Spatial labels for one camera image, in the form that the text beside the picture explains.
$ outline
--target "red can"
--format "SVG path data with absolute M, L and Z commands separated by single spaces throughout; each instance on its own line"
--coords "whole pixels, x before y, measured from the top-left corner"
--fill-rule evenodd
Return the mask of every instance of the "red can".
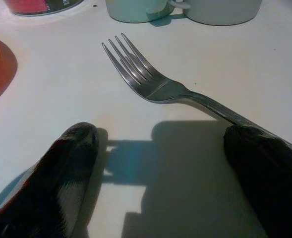
M 46 15 L 71 8 L 83 0 L 4 0 L 16 15 Z

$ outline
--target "fork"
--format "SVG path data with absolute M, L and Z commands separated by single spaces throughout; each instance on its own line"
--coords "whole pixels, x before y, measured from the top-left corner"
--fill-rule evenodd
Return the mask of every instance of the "fork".
M 121 63 L 119 63 L 104 43 L 102 43 L 102 46 L 122 78 L 139 96 L 147 101 L 159 104 L 176 102 L 185 104 L 187 104 L 187 102 L 198 103 L 232 124 L 248 125 L 259 128 L 271 137 L 281 139 L 292 149 L 291 143 L 260 127 L 212 98 L 200 93 L 192 92 L 183 84 L 167 78 L 145 59 L 140 51 L 123 33 L 121 35 L 132 51 L 131 53 L 120 39 L 115 36 L 115 39 L 123 50 L 125 56 L 116 47 L 113 41 L 109 39 L 109 43 L 119 56 Z

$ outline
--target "fork tine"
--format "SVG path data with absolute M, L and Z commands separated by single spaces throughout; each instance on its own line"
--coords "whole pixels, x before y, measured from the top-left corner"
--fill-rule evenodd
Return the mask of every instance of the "fork tine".
M 122 76 L 122 78 L 125 80 L 125 82 L 132 88 L 132 89 L 138 89 L 140 86 L 140 83 L 138 83 L 117 61 L 117 59 L 113 56 L 113 54 L 110 52 L 110 50 L 105 46 L 104 43 L 102 43 L 102 46 L 104 50 L 106 51 L 106 54 L 114 64 L 115 68 L 119 72 L 119 74 Z
M 140 74 L 140 72 L 134 69 L 134 67 L 127 61 L 127 59 L 122 55 L 122 53 L 110 39 L 109 42 L 116 51 L 116 53 L 118 54 L 118 56 L 120 57 L 120 59 L 122 60 L 122 62 L 124 62 L 124 66 L 127 68 L 127 71 L 130 72 L 134 76 L 134 78 L 136 78 L 139 84 L 146 81 L 146 79 Z
M 129 61 L 132 63 L 135 69 L 138 70 L 146 79 L 150 80 L 152 78 L 152 74 L 147 70 L 147 68 L 145 68 L 139 58 L 135 54 L 130 53 L 117 36 L 115 36 L 115 39 L 129 58 Z
M 126 43 L 129 45 L 131 50 L 135 53 L 137 58 L 140 60 L 140 62 L 144 65 L 144 67 L 150 72 L 150 74 L 159 74 L 158 72 L 147 60 L 146 58 L 140 53 L 140 51 L 134 46 L 134 44 L 128 39 L 128 37 L 125 36 L 124 33 L 121 34 Z

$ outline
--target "white surface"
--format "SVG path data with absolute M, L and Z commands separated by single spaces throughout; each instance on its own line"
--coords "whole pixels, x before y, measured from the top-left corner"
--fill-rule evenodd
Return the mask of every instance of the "white surface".
M 112 146 L 90 238 L 263 237 L 223 153 L 228 124 L 141 99 L 101 42 L 124 32 L 166 76 L 292 143 L 292 0 L 265 0 L 236 26 L 177 18 L 121 23 L 103 0 L 29 18 L 0 1 L 0 40 L 18 61 L 0 97 L 0 192 L 69 126 L 87 121 Z

